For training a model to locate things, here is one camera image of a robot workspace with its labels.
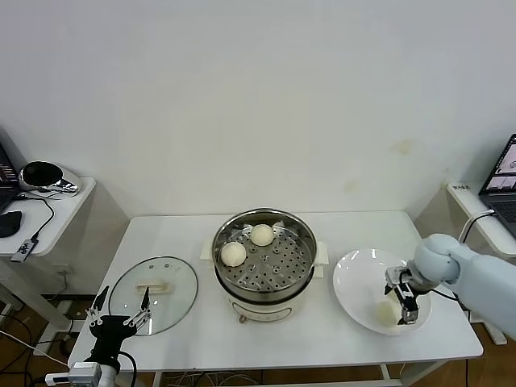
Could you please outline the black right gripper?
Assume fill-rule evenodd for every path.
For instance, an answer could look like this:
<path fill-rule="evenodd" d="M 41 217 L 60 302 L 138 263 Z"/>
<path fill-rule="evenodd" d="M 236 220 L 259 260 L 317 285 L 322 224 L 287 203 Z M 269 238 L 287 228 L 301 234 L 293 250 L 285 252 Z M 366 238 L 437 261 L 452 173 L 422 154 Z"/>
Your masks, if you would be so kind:
<path fill-rule="evenodd" d="M 401 303 L 401 317 L 397 322 L 398 325 L 411 325 L 418 319 L 417 294 L 410 287 L 410 278 L 409 273 L 400 273 L 397 285 L 387 283 L 384 288 L 386 297 L 397 297 Z"/>

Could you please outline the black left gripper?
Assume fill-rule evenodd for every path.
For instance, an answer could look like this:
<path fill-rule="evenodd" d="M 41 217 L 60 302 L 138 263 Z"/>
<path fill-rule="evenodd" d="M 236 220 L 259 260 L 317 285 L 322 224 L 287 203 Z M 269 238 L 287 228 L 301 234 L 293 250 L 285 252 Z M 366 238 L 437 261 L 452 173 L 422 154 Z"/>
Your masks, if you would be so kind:
<path fill-rule="evenodd" d="M 119 353 L 125 339 L 135 335 L 135 328 L 142 327 L 152 316 L 150 311 L 149 287 L 145 288 L 140 310 L 132 317 L 124 315 L 100 316 L 110 286 L 106 286 L 96 296 L 92 306 L 86 310 L 89 330 L 95 338 L 92 356 L 115 356 Z"/>

